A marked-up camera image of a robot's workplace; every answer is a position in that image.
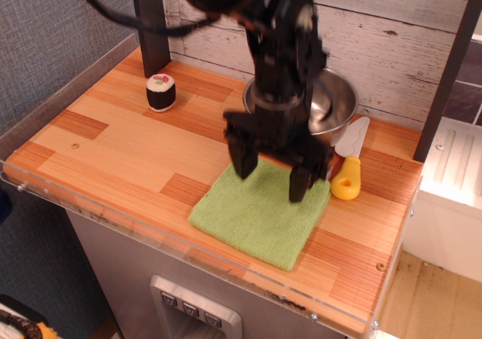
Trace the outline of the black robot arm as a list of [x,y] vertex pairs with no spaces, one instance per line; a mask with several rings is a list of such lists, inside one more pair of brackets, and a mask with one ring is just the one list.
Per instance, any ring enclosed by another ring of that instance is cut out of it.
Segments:
[[246,29],[255,65],[253,113],[226,111],[234,169],[247,178],[266,154],[291,166],[289,200],[301,202],[328,171],[328,147],[309,132],[313,84],[327,55],[313,0],[187,0],[207,17],[228,15]]

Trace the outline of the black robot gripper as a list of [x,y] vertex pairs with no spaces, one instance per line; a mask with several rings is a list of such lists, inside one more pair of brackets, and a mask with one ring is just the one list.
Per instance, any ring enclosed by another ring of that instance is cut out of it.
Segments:
[[299,203],[318,180],[328,177],[333,154],[309,129],[313,96],[293,96],[287,102],[266,102],[254,97],[252,113],[225,111],[224,136],[236,174],[251,175],[258,155],[266,154],[291,167],[289,200]]

